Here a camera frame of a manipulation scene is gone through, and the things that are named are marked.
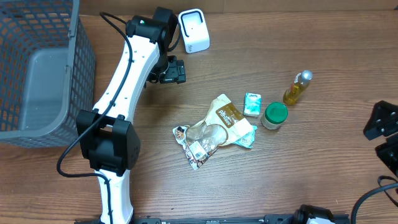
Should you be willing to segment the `brown snack packet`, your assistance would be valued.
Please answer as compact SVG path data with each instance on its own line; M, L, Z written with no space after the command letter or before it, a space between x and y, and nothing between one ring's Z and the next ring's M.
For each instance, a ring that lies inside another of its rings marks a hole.
M233 144L252 130L252 125L224 94L215 98L205 118L193 126L173 128L192 169L199 169L219 147Z

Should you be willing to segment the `teal Kleenex tissue pack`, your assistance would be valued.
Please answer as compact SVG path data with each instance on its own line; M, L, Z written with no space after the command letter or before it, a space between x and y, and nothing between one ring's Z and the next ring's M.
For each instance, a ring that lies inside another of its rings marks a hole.
M243 115L258 117L261 113L261 101L262 97L260 94L246 93L244 98Z

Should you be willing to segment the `teal snack bar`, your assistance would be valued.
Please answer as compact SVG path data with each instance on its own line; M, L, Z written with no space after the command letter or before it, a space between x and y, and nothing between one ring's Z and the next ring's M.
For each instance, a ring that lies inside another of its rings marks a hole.
M257 130L257 126L252 125L252 130L245 134L240 139L236 140L233 144L245 147L246 149L252 149L252 145L255 141L255 133Z

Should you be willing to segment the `green lidded jar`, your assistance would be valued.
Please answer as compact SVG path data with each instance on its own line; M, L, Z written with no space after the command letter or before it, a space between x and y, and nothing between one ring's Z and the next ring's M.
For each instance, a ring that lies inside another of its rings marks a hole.
M275 130L285 122L288 115L289 111L283 103L273 102L265 109L261 123L265 128Z

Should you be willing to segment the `yellow liquid bottle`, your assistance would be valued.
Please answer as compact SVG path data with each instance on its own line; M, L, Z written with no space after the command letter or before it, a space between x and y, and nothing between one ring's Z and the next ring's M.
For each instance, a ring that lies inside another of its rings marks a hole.
M283 102L287 105L294 105L300 98L300 95L308 88L313 73L310 70L304 70L298 73L291 86L285 91Z

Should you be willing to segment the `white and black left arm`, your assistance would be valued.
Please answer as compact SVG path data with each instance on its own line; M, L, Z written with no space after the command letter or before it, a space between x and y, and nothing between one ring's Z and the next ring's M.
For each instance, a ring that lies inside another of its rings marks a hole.
M106 91L76 119L82 156L99 180L102 214L97 223L134 221L129 178L141 141L132 122L146 83L186 81L183 60L168 55L178 24L172 10L158 7L153 17L134 16L124 24L124 52Z

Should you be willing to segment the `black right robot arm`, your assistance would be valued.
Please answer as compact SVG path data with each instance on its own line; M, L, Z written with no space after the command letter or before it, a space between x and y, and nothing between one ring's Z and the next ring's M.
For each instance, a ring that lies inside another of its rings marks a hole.
M363 134L369 141L386 137L385 143L375 147L376 155L397 176L397 105L377 102Z

